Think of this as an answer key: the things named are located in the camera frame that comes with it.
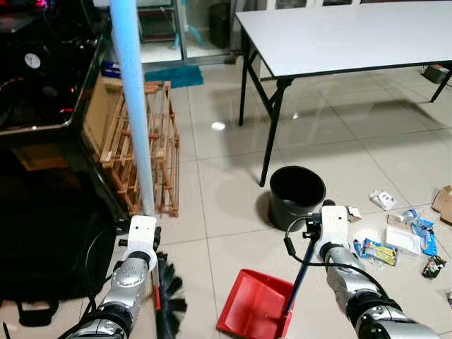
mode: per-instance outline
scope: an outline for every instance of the bucket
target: bucket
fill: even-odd
[[[270,179],[268,218],[279,230],[286,231],[295,219],[312,212],[325,194],[324,182],[310,169],[282,167]],[[303,225],[298,222],[291,231],[298,231]]]

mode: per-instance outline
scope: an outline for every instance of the blue wrapper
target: blue wrapper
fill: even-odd
[[[428,256],[436,256],[436,237],[433,232],[434,222],[416,219],[413,220],[411,227],[414,234],[421,237],[422,252]]]

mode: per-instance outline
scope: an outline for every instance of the black broom bristles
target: black broom bristles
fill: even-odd
[[[159,252],[157,257],[161,307],[155,314],[157,339],[175,339],[187,308],[181,296],[183,283],[175,275],[174,265],[168,265],[166,255]]]

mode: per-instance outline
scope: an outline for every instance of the broom handle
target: broom handle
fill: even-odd
[[[146,108],[141,68],[136,0],[111,0],[113,39],[131,126],[143,214],[154,216],[153,174],[150,166]]]
[[[304,254],[303,261],[310,263],[312,256],[314,255],[314,245],[315,242],[310,241],[308,249],[306,250],[306,253]],[[283,316],[287,316],[295,303],[295,298],[297,297],[298,289],[301,286],[303,282],[303,278],[306,275],[306,272],[308,271],[308,265],[302,264],[302,267],[298,271],[297,279],[295,279],[294,288],[292,289],[292,293],[290,295],[289,300],[287,301],[287,304],[285,305]]]

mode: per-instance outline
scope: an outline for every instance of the white pole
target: white pole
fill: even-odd
[[[136,0],[111,0],[113,38],[131,125],[133,152],[140,181],[144,215],[154,216],[153,177],[146,121]]]

